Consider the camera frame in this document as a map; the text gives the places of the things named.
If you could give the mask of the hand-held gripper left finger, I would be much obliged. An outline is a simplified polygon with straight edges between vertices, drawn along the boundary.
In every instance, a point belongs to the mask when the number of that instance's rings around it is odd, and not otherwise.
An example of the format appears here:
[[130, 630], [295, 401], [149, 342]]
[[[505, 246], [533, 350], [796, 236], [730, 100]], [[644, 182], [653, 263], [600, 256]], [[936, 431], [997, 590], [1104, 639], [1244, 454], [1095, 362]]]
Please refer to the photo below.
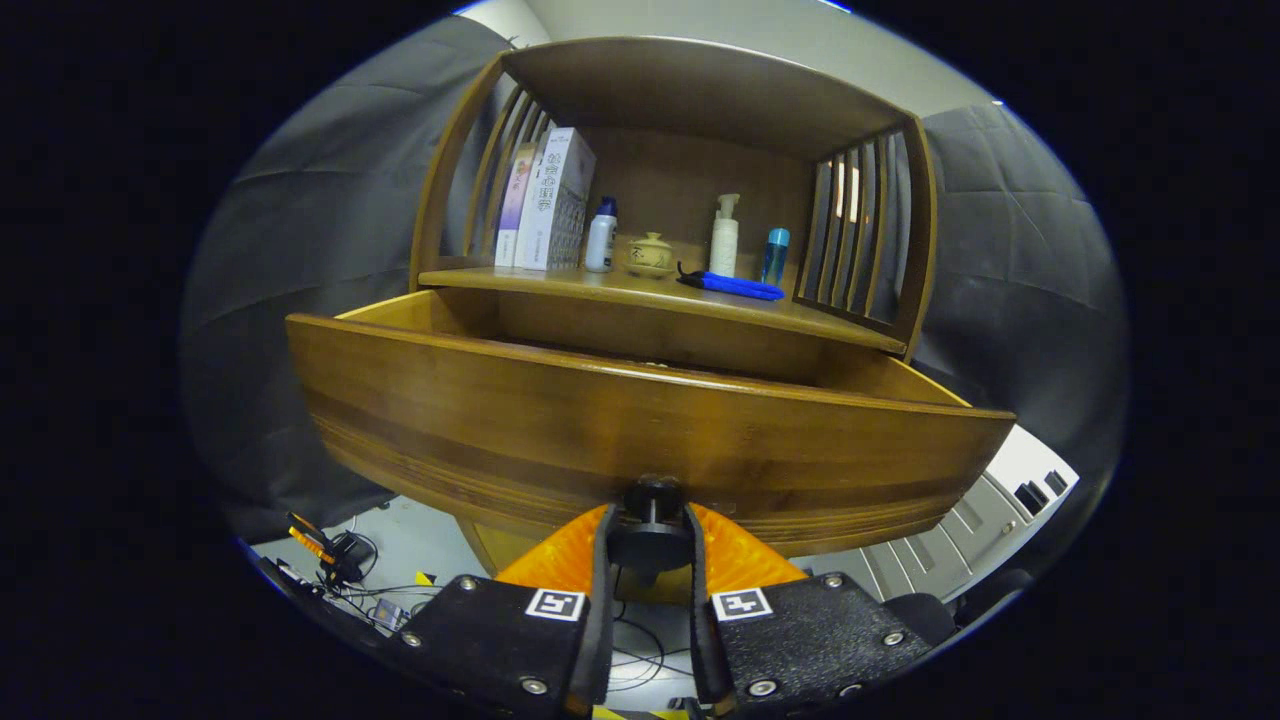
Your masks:
[[387, 665], [463, 719], [589, 719], [609, 679], [617, 511], [588, 510], [497, 578], [457, 577], [387, 641]]

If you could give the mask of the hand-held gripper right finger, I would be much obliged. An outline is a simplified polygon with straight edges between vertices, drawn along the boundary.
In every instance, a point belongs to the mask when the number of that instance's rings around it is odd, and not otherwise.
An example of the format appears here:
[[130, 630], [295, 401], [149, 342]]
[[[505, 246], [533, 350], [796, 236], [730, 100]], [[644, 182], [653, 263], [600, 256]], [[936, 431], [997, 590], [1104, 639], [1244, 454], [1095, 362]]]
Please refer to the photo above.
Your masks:
[[879, 602], [841, 571], [778, 582], [786, 560], [698, 503], [690, 657], [713, 719], [842, 719], [858, 700], [910, 673], [934, 629]]

